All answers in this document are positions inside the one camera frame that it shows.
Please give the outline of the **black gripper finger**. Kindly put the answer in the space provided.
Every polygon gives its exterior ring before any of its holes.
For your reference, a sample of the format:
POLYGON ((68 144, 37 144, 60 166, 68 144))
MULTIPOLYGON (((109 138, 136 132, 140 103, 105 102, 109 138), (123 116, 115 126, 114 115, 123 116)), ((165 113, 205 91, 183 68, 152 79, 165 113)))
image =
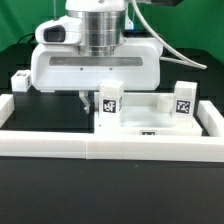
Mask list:
POLYGON ((82 90, 79 92, 79 98, 84 104, 84 110, 87 114, 90 113, 90 100, 88 98, 88 92, 85 90, 82 90))

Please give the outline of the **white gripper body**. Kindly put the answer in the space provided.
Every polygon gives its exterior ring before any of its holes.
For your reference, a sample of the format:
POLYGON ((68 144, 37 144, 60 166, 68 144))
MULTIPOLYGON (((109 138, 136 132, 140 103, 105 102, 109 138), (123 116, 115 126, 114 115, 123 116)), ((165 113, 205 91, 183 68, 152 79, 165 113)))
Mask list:
POLYGON ((126 38, 122 16, 63 16, 39 25, 35 37, 31 76, 40 91, 97 91, 104 80, 123 81, 127 91, 160 83, 162 45, 126 38))

